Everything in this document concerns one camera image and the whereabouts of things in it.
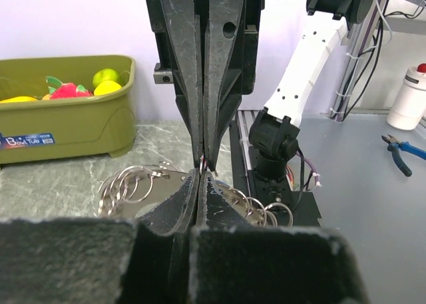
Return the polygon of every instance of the white bottle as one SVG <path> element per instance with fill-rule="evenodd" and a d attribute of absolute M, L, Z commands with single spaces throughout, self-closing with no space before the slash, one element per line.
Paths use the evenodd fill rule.
<path fill-rule="evenodd" d="M 426 63 L 408 68 L 401 90 L 387 116 L 387 123 L 413 130 L 426 112 Z"/>

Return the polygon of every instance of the pliers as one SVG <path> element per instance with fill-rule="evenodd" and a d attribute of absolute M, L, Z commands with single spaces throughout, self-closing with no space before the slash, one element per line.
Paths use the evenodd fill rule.
<path fill-rule="evenodd" d="M 390 134 L 388 134 L 387 136 L 381 136 L 381 138 L 383 139 L 383 141 L 388 143 L 387 150 L 392 152 L 393 161 L 395 162 L 397 167 L 402 171 L 402 173 L 404 173 L 405 176 L 411 176 L 413 172 L 402 160 L 401 155 L 399 154 L 399 150 L 406 151 L 426 160 L 426 151 L 416 148 L 410 145 L 410 143 L 408 142 L 400 142 Z"/>

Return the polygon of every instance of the red cap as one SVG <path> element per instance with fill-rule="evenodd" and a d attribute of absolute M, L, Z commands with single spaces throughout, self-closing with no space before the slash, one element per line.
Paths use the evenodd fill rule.
<path fill-rule="evenodd" d="M 417 67 L 417 71 L 419 71 L 420 73 L 426 73 L 426 63 L 422 63 L 421 65 L 419 65 Z"/>

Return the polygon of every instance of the bin label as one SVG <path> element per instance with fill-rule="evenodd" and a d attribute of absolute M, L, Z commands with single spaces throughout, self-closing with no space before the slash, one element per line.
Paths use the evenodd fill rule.
<path fill-rule="evenodd" d="M 0 133 L 0 150 L 50 144 L 55 144 L 55 139 L 51 133 L 26 134 L 23 136 L 3 136 Z"/>

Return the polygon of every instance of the olive green plastic bin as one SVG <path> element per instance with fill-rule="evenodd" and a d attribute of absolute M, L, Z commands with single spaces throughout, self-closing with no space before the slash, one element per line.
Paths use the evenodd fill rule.
<path fill-rule="evenodd" d="M 41 99 L 49 93 L 46 76 L 93 90 L 94 74 L 105 68 L 120 73 L 124 82 L 120 90 L 104 96 L 0 103 L 0 165 L 127 153 L 136 136 L 129 95 L 134 82 L 132 58 L 107 55 L 0 61 L 0 100 L 15 96 Z M 30 140 L 20 142 L 22 138 Z"/>

